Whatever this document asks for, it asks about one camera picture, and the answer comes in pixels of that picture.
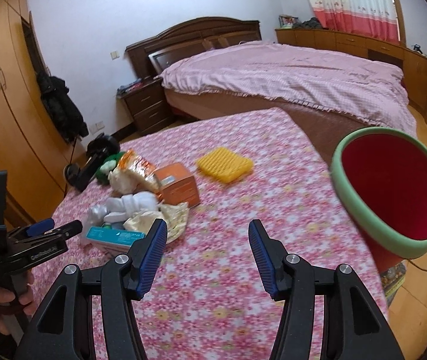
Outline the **teal medicine box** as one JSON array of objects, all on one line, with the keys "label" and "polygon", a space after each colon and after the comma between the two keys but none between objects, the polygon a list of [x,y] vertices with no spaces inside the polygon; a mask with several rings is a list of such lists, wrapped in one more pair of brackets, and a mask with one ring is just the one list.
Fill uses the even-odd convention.
[{"label": "teal medicine box", "polygon": [[142,232],[102,227],[91,227],[86,235],[88,242],[112,255],[127,254],[134,242],[144,238]]}]

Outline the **yellow foam net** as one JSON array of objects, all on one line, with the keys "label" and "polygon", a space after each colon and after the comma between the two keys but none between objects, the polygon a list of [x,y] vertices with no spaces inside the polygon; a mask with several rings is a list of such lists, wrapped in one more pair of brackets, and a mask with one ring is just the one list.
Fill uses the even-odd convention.
[{"label": "yellow foam net", "polygon": [[198,169],[224,184],[243,177],[253,170],[253,161],[235,152],[218,147],[203,155],[196,161]]}]

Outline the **silver foil wrapper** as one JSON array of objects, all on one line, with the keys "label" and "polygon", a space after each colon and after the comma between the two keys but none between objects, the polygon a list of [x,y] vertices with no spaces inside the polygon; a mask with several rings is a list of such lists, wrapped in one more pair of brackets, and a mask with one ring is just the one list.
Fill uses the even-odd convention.
[{"label": "silver foil wrapper", "polygon": [[101,227],[104,224],[104,218],[108,213],[109,210],[105,205],[93,205],[88,208],[87,213],[81,220],[82,233],[80,235],[80,243],[82,245],[88,245],[90,243],[87,239],[88,231],[91,227]]}]

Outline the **crumpled white tissue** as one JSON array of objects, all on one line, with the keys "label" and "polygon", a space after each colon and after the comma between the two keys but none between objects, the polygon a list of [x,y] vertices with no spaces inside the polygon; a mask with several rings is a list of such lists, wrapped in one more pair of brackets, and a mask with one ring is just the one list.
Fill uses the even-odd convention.
[{"label": "crumpled white tissue", "polygon": [[133,194],[138,187],[135,179],[119,168],[113,169],[108,175],[109,185],[118,194]]}]

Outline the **green plush toy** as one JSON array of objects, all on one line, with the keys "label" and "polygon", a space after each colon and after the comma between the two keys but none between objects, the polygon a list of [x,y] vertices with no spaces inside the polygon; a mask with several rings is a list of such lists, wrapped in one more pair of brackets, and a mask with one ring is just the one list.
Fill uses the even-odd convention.
[{"label": "green plush toy", "polygon": [[109,185],[109,174],[116,168],[119,160],[124,154],[124,151],[119,151],[114,155],[108,156],[108,158],[106,158],[102,165],[97,169],[95,178],[100,185]]}]

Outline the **black dumbbell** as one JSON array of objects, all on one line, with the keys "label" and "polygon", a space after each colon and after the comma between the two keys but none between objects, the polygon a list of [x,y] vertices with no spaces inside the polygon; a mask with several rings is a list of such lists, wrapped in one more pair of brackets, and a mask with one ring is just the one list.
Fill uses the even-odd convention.
[{"label": "black dumbbell", "polygon": [[120,152],[118,141],[111,135],[101,133],[87,147],[87,162],[81,167],[76,163],[70,163],[64,168],[64,178],[69,186],[83,192],[97,170],[104,164],[106,158]]}]

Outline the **orange snack bag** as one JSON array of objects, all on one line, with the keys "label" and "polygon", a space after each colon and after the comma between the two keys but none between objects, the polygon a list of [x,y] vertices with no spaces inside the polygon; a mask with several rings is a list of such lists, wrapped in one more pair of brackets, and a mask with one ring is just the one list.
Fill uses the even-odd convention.
[{"label": "orange snack bag", "polygon": [[128,150],[118,162],[119,171],[128,176],[138,187],[158,194],[159,182],[154,174],[157,167],[147,159],[137,154],[134,150]]}]

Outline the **wooden wardrobe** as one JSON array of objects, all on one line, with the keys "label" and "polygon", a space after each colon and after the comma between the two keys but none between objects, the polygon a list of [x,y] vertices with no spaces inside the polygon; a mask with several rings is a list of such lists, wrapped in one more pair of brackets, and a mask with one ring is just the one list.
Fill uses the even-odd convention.
[{"label": "wooden wardrobe", "polygon": [[0,0],[0,171],[8,172],[5,216],[14,226],[50,217],[64,198],[64,167],[85,158],[41,102],[25,38],[30,27],[27,0]]}]

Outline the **orange cardboard box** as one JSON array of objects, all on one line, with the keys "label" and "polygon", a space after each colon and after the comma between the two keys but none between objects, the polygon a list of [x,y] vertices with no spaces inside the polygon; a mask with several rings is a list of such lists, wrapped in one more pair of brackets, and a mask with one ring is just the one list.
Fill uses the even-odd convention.
[{"label": "orange cardboard box", "polygon": [[154,175],[165,204],[187,203],[188,207],[194,207],[201,203],[195,176],[182,163],[161,167],[155,170]]}]

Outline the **black hanging jacket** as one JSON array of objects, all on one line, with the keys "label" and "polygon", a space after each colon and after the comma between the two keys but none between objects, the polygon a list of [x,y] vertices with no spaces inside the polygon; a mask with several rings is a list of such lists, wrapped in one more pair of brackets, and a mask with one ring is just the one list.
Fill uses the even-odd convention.
[{"label": "black hanging jacket", "polygon": [[40,88],[40,98],[54,127],[63,140],[72,144],[78,137],[87,137],[88,126],[79,108],[70,99],[70,89],[65,81],[46,72],[39,72],[36,81]]}]

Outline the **dark wooden nightstand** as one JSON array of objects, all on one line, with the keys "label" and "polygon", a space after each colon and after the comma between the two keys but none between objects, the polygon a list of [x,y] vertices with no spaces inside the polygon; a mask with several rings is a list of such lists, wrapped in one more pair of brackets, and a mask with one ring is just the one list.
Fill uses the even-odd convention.
[{"label": "dark wooden nightstand", "polygon": [[140,135],[156,133],[172,120],[170,106],[159,78],[139,83],[123,94],[121,100],[130,112],[136,132]]}]

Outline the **red bin green rim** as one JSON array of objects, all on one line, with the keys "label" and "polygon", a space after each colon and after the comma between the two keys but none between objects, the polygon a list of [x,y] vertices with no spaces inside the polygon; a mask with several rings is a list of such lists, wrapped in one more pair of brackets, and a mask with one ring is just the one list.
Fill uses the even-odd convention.
[{"label": "red bin green rim", "polygon": [[407,133],[365,127],[337,145],[331,181],[379,272],[427,254],[427,147]]}]

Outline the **dark wooden headboard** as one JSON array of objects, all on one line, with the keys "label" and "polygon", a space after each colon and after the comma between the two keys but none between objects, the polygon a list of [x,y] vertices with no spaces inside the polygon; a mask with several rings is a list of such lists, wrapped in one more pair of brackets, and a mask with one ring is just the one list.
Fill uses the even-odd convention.
[{"label": "dark wooden headboard", "polygon": [[155,77],[181,59],[241,41],[260,40],[260,22],[206,16],[176,24],[126,48],[136,76]]}]

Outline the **bed with pink cover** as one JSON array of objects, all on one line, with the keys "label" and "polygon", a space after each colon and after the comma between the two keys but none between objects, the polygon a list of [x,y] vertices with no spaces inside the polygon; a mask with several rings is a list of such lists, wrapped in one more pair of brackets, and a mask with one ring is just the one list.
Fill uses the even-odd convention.
[{"label": "bed with pink cover", "polygon": [[197,119],[283,109],[327,164],[364,127],[417,135],[402,70],[338,51],[250,41],[181,59],[159,76],[170,104]]}]

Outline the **pink white curtain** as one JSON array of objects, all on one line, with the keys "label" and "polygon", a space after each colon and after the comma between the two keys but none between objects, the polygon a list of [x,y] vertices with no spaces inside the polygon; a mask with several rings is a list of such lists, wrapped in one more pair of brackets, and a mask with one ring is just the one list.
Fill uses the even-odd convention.
[{"label": "pink white curtain", "polygon": [[309,0],[322,27],[398,44],[394,0]]}]

